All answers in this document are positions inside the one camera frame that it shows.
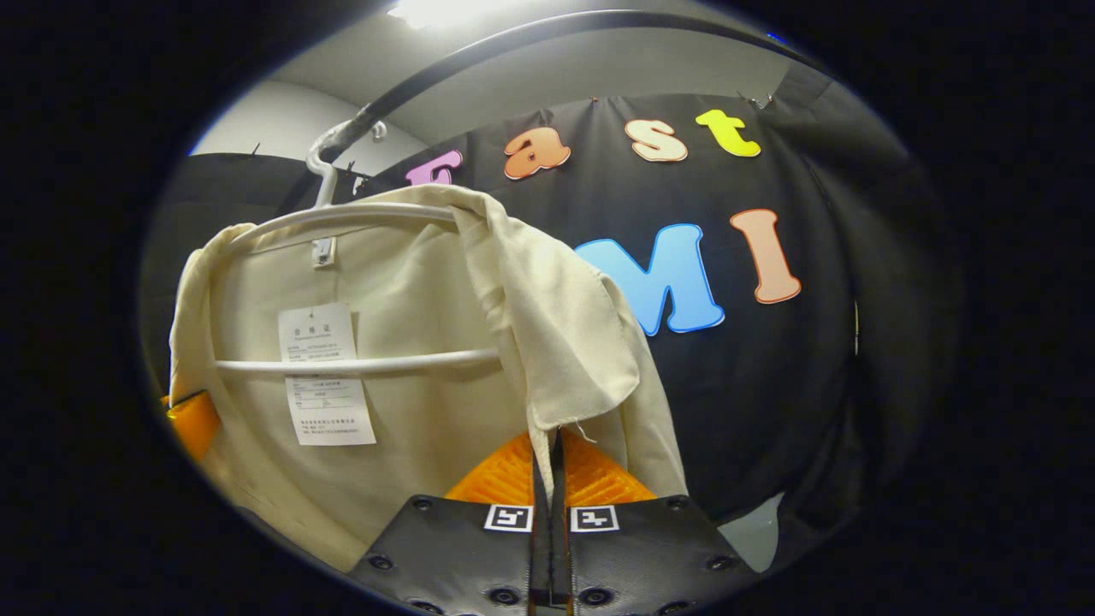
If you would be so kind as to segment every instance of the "letter cutout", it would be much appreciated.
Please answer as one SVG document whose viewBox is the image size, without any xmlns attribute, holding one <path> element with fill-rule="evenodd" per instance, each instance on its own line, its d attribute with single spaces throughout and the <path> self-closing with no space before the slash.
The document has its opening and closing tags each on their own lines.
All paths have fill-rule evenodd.
<svg viewBox="0 0 1095 616">
<path fill-rule="evenodd" d="M 504 151 L 509 156 L 505 173 L 510 179 L 521 179 L 541 168 L 558 166 L 570 158 L 570 148 L 563 144 L 554 128 L 546 126 L 514 137 Z"/>
<path fill-rule="evenodd" d="M 464 161 L 459 150 L 450 150 L 434 160 L 407 171 L 406 178 L 412 186 L 418 184 L 451 184 L 452 173 L 448 167 L 456 168 Z"/>
<path fill-rule="evenodd" d="M 736 117 L 726 117 L 722 109 L 711 109 L 695 118 L 695 121 L 711 128 L 718 144 L 734 155 L 753 156 L 760 153 L 757 141 L 746 141 L 738 133 L 738 128 L 745 128 L 746 123 Z"/>
<path fill-rule="evenodd" d="M 757 265 L 753 295 L 761 303 L 785 301 L 803 290 L 803 282 L 791 275 L 780 236 L 775 234 L 776 219 L 771 209 L 747 209 L 730 217 L 730 225 L 741 231 L 749 242 Z"/>
<path fill-rule="evenodd" d="M 670 224 L 658 231 L 647 270 L 615 240 L 593 240 L 574 251 L 608 274 L 620 287 L 646 336 L 658 334 L 666 293 L 672 293 L 673 313 L 667 325 L 683 334 L 713 328 L 726 317 L 711 295 L 700 256 L 703 231 L 695 224 Z"/>
<path fill-rule="evenodd" d="M 650 162 L 677 162 L 688 156 L 688 147 L 677 137 L 676 130 L 660 119 L 632 119 L 623 125 L 623 131 L 638 141 L 631 149 Z"/>
</svg>

